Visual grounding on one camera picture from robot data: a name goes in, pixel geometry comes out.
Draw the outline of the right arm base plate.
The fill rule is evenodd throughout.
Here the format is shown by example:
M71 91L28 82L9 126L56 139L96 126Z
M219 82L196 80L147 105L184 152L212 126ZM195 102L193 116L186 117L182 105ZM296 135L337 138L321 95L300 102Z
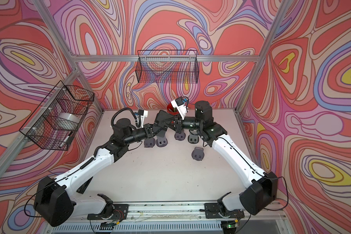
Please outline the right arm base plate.
M217 218L233 218L240 220L245 218L245 214L243 210L233 210L229 211L223 207L220 203L205 203L204 208L199 210L203 212L207 219L217 219Z

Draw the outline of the black rectangular phone holder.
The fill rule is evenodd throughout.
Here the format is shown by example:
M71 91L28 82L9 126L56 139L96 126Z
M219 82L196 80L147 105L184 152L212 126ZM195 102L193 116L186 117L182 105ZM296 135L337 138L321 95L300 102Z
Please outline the black rectangular phone holder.
M155 136L164 137L167 129L175 131L174 121L177 119L177 116L171 115L166 111L160 110L156 115L152 130Z

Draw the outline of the dark grey phone stand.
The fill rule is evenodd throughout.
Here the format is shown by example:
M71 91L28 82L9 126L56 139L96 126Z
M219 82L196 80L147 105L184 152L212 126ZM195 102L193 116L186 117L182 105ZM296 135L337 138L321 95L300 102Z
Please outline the dark grey phone stand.
M199 136L190 133L188 136L188 142L191 144L198 144L199 143Z

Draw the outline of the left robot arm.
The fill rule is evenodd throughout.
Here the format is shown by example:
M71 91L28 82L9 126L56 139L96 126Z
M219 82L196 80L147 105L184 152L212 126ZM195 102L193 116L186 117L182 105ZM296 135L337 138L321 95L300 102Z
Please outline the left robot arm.
M117 119L125 109L117 111L111 119L113 135L93 155L71 170L50 178L44 177L35 193L34 209L52 227L57 227L69 218L81 215L102 219L114 217L113 201L104 194L83 196L92 178L102 169L114 164L129 152L130 144L155 137L161 132L159 122L143 124L148 112L133 113L135 125L127 118Z

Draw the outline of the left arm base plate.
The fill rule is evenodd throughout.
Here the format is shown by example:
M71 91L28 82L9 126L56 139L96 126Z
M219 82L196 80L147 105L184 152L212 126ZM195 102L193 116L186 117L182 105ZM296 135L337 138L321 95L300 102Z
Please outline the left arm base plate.
M108 206L108 208L104 208L100 214L89 214L87 219L123 221L127 219L128 208L128 204L113 204Z

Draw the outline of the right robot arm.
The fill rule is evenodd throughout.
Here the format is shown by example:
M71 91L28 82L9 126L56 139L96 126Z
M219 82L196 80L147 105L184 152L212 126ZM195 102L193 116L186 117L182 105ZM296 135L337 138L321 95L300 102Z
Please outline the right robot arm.
M223 210L233 211L245 209L251 215L257 215L262 210L269 210L268 205L277 198L278 183L283 179L273 172L265 172L248 158L233 142L228 132L214 121L213 110L207 101L195 104L195 116L188 117L187 98L177 98L171 101L177 109L180 120L174 121L176 131L189 129L196 131L202 140L218 152L237 173L244 186L244 191L238 194L227 193L220 198Z

